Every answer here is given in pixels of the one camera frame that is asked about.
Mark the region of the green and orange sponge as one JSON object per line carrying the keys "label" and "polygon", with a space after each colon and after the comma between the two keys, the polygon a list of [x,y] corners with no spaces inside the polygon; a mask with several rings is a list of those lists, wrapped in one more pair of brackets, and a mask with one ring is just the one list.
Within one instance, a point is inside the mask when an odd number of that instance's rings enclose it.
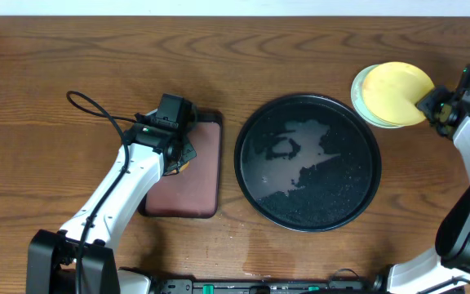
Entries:
{"label": "green and orange sponge", "polygon": [[182,165],[180,168],[179,168],[179,172],[182,172],[183,170],[185,170],[188,166],[189,166],[190,162],[186,162],[184,165]]}

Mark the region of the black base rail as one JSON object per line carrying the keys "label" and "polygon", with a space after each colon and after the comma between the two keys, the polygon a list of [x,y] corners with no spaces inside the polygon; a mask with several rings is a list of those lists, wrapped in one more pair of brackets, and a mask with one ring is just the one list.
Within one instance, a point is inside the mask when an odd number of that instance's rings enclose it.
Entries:
{"label": "black base rail", "polygon": [[147,294],[295,294],[295,293],[376,293],[360,279],[322,281],[280,280],[197,280],[191,276],[161,278],[139,269],[121,268],[117,272],[121,293]]}

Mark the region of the light blue plate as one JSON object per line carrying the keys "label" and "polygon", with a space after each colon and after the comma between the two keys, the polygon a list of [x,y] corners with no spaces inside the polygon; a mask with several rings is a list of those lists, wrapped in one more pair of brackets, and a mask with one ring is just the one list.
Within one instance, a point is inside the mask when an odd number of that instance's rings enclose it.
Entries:
{"label": "light blue plate", "polygon": [[352,106],[355,111],[364,119],[367,123],[372,126],[385,128],[385,129],[396,129],[401,128],[401,126],[385,122],[376,116],[374,116],[366,107],[366,104],[362,97],[362,86],[365,81],[367,74],[372,71],[378,65],[371,65],[367,68],[364,68],[352,81],[351,86],[351,101]]}

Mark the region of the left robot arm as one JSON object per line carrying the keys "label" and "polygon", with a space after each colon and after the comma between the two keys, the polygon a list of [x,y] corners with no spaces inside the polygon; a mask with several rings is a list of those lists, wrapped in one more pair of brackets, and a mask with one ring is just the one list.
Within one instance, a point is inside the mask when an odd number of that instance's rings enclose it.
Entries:
{"label": "left robot arm", "polygon": [[136,123],[121,135],[115,163],[87,202],[57,232],[29,244],[28,293],[148,293],[151,278],[118,269],[114,253],[148,191],[195,156],[186,135]]}

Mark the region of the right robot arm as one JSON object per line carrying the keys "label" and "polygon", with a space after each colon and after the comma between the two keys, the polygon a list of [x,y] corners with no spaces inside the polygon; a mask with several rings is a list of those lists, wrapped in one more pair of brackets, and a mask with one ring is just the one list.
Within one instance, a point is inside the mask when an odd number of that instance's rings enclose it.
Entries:
{"label": "right robot arm", "polygon": [[[470,87],[437,87],[416,108],[451,139],[470,181]],[[449,293],[470,285],[470,185],[439,226],[435,245],[411,261],[390,266],[372,286],[380,293]]]}

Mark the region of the yellow plate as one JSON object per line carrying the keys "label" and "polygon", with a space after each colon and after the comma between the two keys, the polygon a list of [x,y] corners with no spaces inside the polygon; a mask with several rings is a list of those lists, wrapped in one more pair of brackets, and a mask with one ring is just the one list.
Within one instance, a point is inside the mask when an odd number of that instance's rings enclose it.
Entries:
{"label": "yellow plate", "polygon": [[416,105],[434,88],[432,79],[422,69],[393,61],[374,67],[365,76],[361,96],[376,118],[405,127],[426,119]]}

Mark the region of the black rectangular water tray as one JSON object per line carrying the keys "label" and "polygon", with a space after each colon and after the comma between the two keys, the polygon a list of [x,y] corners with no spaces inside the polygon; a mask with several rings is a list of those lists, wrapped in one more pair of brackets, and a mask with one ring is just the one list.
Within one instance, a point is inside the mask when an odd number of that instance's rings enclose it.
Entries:
{"label": "black rectangular water tray", "polygon": [[221,162],[223,116],[218,111],[198,115],[196,126],[187,135],[193,155],[179,173],[164,176],[142,199],[142,216],[210,218],[217,210]]}

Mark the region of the black round serving tray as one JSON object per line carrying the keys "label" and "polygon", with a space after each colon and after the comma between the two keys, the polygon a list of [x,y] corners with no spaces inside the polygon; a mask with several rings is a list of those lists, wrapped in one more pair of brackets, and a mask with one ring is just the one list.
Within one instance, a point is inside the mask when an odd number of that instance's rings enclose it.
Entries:
{"label": "black round serving tray", "polygon": [[381,180],[378,143],[366,122],[328,96],[298,93],[258,108],[234,148],[237,183],[276,225],[338,229],[359,217]]}

